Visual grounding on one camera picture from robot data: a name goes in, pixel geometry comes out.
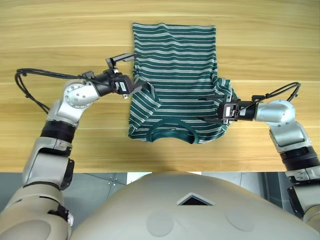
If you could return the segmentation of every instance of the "green striped shirt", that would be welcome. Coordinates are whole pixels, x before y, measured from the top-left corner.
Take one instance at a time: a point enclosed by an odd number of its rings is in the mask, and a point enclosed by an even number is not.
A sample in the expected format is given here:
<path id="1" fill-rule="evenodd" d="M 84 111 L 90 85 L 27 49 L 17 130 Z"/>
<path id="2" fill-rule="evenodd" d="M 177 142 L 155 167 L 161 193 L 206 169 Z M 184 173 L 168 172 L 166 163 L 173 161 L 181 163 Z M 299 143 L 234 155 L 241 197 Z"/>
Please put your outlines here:
<path id="1" fill-rule="evenodd" d="M 223 136 L 227 125 L 198 117 L 216 117 L 222 100 L 205 96 L 232 94 L 230 80 L 218 78 L 216 26 L 133 24 L 135 83 L 129 137 L 153 142 L 178 138 L 202 144 Z"/>

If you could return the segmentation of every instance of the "shirt sleeve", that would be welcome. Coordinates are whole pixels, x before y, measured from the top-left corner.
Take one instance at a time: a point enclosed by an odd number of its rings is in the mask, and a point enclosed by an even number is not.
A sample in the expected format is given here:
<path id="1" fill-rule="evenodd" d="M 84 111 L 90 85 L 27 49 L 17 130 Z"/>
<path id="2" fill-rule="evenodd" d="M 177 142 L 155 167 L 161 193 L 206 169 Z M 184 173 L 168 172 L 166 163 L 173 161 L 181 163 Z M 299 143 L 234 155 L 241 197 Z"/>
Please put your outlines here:
<path id="1" fill-rule="evenodd" d="M 147 82 L 143 88 L 132 96 L 129 135 L 140 126 L 161 106 L 161 101 L 151 83 Z"/>

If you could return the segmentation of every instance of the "wooden table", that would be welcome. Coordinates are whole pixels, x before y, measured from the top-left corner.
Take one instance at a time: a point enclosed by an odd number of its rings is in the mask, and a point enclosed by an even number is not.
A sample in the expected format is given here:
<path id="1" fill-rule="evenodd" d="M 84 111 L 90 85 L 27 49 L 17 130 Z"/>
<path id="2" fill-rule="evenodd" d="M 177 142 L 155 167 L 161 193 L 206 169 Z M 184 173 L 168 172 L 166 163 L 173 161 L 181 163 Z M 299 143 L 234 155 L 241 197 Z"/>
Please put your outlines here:
<path id="1" fill-rule="evenodd" d="M 242 100 L 301 82 L 296 119 L 320 154 L 319 9 L 319 0 L 1 0 L 0 172 L 22 171 L 46 119 L 15 85 L 16 69 L 100 73 L 105 58 L 133 51 L 133 22 L 216 25 L 219 76 Z M 131 74 L 132 63 L 118 67 Z M 25 82 L 51 105 L 65 81 Z M 113 94 L 85 112 L 71 154 L 76 172 L 285 170 L 265 123 L 235 122 L 206 144 L 145 143 L 127 136 L 129 107 Z"/>

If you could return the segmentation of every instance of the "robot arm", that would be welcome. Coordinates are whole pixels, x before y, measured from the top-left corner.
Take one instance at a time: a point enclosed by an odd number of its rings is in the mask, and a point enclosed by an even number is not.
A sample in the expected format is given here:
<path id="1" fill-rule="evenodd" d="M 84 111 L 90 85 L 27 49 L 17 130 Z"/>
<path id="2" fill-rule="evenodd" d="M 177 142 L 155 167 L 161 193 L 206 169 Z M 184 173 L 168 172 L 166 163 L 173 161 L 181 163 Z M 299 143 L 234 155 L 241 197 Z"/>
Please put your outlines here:
<path id="1" fill-rule="evenodd" d="M 265 122 L 286 167 L 285 174 L 292 182 L 288 189 L 291 206 L 297 217 L 320 232 L 320 163 L 310 138 L 295 120 L 296 111 L 289 101 L 254 102 L 255 97 L 241 101 L 226 95 L 218 107 L 217 118 L 204 120 L 222 124 L 237 120 Z"/>
<path id="2" fill-rule="evenodd" d="M 14 194 L 0 215 L 0 240 L 70 238 L 73 216 L 64 208 L 61 190 L 72 181 L 74 161 L 69 156 L 75 131 L 84 111 L 100 97 L 117 93 L 127 98 L 141 87 L 134 85 L 116 68 L 118 61 L 127 62 L 133 58 L 134 55 L 130 54 L 107 58 L 109 69 L 103 73 L 95 76 L 93 72 L 86 72 L 80 77 L 84 80 L 74 79 L 65 84 L 63 97 L 50 109 L 25 165 L 22 173 L 24 186 Z M 34 70 L 18 71 L 25 74 Z"/>

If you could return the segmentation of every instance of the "black cable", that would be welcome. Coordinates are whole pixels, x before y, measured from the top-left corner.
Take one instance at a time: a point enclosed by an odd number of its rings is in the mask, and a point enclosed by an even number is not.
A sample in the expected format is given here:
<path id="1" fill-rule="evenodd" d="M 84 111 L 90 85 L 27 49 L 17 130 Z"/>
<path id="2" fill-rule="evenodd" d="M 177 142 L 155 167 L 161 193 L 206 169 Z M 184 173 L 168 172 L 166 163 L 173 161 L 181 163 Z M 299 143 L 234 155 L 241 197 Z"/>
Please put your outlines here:
<path id="1" fill-rule="evenodd" d="M 293 89 L 293 92 L 291 93 L 291 95 L 288 97 L 287 101 L 290 102 L 294 97 L 297 97 L 298 96 L 298 92 L 299 92 L 299 88 L 300 88 L 301 84 L 299 82 L 292 82 L 292 83 L 289 83 L 285 86 L 282 86 L 280 88 L 278 88 L 277 90 L 274 90 L 273 92 L 271 93 L 266 93 L 265 96 L 257 99 L 257 100 L 254 100 L 252 101 L 251 104 L 249 104 L 248 106 L 244 107 L 244 108 L 241 108 L 241 110 L 245 110 L 247 108 L 250 108 L 251 106 L 257 104 L 257 103 L 260 103 L 262 102 L 263 100 L 266 100 L 266 99 L 270 99 L 270 98 L 274 98 L 278 95 L 281 95 L 287 91 L 289 91 L 290 89 Z"/>
<path id="2" fill-rule="evenodd" d="M 110 87 L 110 85 L 105 84 L 103 82 L 96 81 L 95 79 L 87 78 L 82 75 L 70 75 L 70 74 L 64 74 L 64 73 L 58 73 L 58 72 L 53 72 L 53 71 L 46 71 L 46 70 L 41 70 L 41 69 L 36 69 L 36 68 L 20 68 L 17 69 L 16 74 L 14 76 L 15 83 L 17 86 L 20 88 L 20 90 L 25 94 L 25 97 L 28 99 L 31 99 L 34 101 L 46 114 L 49 113 L 50 108 L 43 104 L 42 102 L 36 100 L 31 93 L 28 91 L 27 87 L 25 86 L 21 75 L 26 77 L 27 74 L 35 74 L 35 75 L 41 75 L 41 76 L 46 76 L 46 77 L 51 77 L 51 78 L 58 78 L 58 79 L 83 79 L 83 80 L 89 80 L 93 83 L 100 84 L 100 85 L 105 85 L 107 87 Z"/>

